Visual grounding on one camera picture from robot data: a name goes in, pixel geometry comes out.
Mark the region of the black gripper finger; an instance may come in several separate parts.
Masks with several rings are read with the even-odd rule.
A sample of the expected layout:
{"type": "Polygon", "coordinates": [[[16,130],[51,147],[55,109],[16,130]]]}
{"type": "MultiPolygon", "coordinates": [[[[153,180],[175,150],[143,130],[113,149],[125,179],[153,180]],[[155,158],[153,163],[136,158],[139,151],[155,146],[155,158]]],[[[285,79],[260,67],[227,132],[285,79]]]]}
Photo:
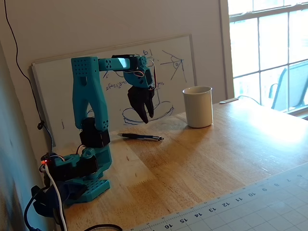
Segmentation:
{"type": "Polygon", "coordinates": [[[142,119],[142,121],[147,124],[149,122],[146,111],[145,111],[145,107],[147,109],[149,109],[149,101],[141,101],[141,100],[132,100],[130,102],[132,108],[137,112],[137,114],[139,115],[139,117],[142,119]]]}
{"type": "Polygon", "coordinates": [[[148,95],[148,99],[146,100],[146,107],[149,113],[150,118],[154,116],[154,105],[153,105],[153,94],[148,95]]]}

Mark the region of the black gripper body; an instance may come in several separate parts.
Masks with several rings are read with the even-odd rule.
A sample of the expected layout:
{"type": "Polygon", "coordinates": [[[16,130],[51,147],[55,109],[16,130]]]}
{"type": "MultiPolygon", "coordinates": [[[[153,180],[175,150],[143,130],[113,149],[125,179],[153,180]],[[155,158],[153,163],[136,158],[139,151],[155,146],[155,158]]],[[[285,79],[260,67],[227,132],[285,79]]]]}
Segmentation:
{"type": "Polygon", "coordinates": [[[153,103],[154,90],[132,86],[128,90],[128,99],[133,103],[153,103]]]}

